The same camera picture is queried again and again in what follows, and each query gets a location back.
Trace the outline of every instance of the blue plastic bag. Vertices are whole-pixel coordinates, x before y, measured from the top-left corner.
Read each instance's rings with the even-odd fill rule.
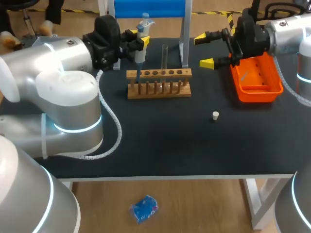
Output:
[[[135,205],[130,206],[130,212],[135,217],[138,224],[150,218],[158,211],[157,201],[147,195]]]

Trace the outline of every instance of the test tube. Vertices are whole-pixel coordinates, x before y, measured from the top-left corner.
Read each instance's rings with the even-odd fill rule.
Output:
[[[168,58],[169,46],[162,45],[162,60],[161,60],[161,73],[165,74],[167,69],[167,58]]]

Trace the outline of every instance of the black table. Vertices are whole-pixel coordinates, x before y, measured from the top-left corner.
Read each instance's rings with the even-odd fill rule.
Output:
[[[159,69],[161,46],[169,45],[168,68],[180,68],[177,39],[152,39],[143,69]],[[126,177],[208,178],[293,174],[309,160],[311,108],[287,90],[271,104],[238,101],[228,68],[208,70],[199,60],[228,54],[225,43],[194,46],[190,41],[189,67],[192,97],[128,100],[126,70],[136,69],[123,60],[120,71],[107,71],[101,92],[119,118],[123,137],[117,150],[100,160],[61,156],[38,162],[60,179]],[[296,55],[279,59],[290,86],[295,87]],[[213,111],[220,113],[213,123]],[[0,114],[41,111],[27,103],[0,105]],[[96,152],[112,147],[116,126],[103,109],[104,142]]]

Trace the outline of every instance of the orange tray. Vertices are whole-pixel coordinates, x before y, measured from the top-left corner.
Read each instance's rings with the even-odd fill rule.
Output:
[[[260,57],[230,66],[234,84],[242,102],[273,102],[283,92],[273,57],[266,52]]]

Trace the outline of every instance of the yellow black tape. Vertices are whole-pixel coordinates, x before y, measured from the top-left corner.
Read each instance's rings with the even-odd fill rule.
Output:
[[[27,12],[45,12],[45,9],[26,9]],[[70,13],[86,13],[86,14],[99,14],[99,11],[87,11],[87,10],[69,10],[62,9],[62,12],[70,12]]]
[[[230,34],[233,35],[235,33],[235,26],[233,23],[233,14],[227,14],[228,23],[230,26]]]
[[[45,9],[26,9],[27,12],[45,12]],[[99,11],[88,11],[88,10],[70,10],[62,9],[62,12],[70,13],[86,13],[86,14],[99,14]],[[242,11],[194,11],[193,15],[222,15],[226,16],[227,14],[242,14]]]

